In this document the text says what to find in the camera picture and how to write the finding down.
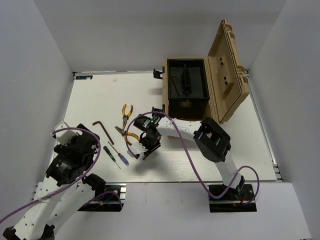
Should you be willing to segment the yellow needle-nose pliers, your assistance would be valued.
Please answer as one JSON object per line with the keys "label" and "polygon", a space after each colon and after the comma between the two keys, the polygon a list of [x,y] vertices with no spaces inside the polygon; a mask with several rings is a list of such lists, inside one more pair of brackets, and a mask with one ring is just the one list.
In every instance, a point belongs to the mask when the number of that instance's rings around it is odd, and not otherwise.
{"label": "yellow needle-nose pliers", "polygon": [[122,130],[125,129],[127,122],[128,122],[128,119],[132,115],[133,109],[134,109],[133,105],[131,104],[129,112],[126,113],[126,108],[127,108],[127,104],[124,104],[122,107]]}

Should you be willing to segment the brown hex key long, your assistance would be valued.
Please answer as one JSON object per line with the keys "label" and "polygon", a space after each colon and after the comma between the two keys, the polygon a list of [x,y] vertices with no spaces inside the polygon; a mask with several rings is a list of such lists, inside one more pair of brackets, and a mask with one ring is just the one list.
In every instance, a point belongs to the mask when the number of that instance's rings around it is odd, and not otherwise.
{"label": "brown hex key long", "polygon": [[176,84],[176,82],[175,82],[175,77],[177,77],[176,74],[175,74],[175,75],[172,75],[171,81],[172,81],[172,84],[173,84],[173,86],[174,86],[175,92],[176,92],[177,96],[179,97],[179,96],[180,96],[180,93],[179,93],[177,84]]}

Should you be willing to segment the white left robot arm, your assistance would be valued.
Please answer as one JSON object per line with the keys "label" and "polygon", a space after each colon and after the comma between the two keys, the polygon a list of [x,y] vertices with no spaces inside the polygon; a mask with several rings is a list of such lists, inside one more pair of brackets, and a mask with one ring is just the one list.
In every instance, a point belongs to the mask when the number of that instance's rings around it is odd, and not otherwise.
{"label": "white left robot arm", "polygon": [[101,153],[100,137],[81,123],[70,127],[63,121],[51,135],[58,142],[56,157],[28,211],[4,230],[7,240],[53,240],[79,208],[105,196],[104,179],[89,173]]}

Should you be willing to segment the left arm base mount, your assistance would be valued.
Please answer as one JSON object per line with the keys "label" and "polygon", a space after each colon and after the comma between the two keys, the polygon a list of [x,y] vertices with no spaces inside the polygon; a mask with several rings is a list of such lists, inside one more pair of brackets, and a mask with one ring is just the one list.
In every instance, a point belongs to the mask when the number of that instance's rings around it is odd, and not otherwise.
{"label": "left arm base mount", "polygon": [[126,183],[106,183],[94,194],[95,199],[79,208],[79,212],[121,212],[125,204]]}

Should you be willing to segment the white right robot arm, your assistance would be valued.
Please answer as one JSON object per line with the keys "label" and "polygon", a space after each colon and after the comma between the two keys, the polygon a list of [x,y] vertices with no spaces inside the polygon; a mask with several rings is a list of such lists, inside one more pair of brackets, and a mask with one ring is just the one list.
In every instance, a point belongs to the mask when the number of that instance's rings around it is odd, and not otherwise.
{"label": "white right robot arm", "polygon": [[232,158],[231,138],[213,118],[206,117],[202,121],[178,120],[164,112],[153,111],[152,117],[139,114],[131,124],[142,131],[140,140],[127,146],[127,152],[132,157],[148,157],[161,146],[162,137],[192,141],[204,158],[215,164],[222,177],[225,189],[217,196],[210,196],[216,200],[224,196],[236,200],[243,195],[245,178]]}

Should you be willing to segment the tan plastic toolbox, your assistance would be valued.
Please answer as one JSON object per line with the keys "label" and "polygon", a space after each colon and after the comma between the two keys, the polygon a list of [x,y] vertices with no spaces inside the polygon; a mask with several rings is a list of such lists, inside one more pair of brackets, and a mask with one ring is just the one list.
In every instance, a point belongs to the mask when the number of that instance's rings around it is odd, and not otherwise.
{"label": "tan plastic toolbox", "polygon": [[223,124],[250,93],[232,25],[225,19],[207,57],[168,57],[153,77],[162,81],[164,112],[187,121],[210,117]]}

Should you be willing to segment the yellow combination pliers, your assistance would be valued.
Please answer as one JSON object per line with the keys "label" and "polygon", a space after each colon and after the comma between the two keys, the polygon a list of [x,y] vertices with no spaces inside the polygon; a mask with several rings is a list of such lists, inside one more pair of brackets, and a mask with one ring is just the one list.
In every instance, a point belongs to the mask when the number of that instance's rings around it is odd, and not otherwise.
{"label": "yellow combination pliers", "polygon": [[[114,127],[120,134],[121,136],[125,139],[126,138],[126,131],[123,130],[122,128],[118,127],[118,126],[115,126]],[[135,138],[138,142],[140,141],[140,137],[138,135],[136,135],[135,133],[132,133],[132,132],[128,132],[127,133],[127,136],[128,137],[133,137]],[[126,139],[126,142],[131,146],[132,145],[132,142],[129,141],[128,139]]]}

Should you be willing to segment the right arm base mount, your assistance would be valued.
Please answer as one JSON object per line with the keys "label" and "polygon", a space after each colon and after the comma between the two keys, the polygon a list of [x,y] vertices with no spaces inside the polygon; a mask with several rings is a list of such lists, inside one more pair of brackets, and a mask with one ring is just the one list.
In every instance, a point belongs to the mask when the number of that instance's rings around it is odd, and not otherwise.
{"label": "right arm base mount", "polygon": [[255,200],[248,203],[254,197],[254,189],[251,184],[245,184],[239,194],[234,196],[227,193],[220,199],[209,196],[209,211],[211,213],[249,213],[257,212]]}

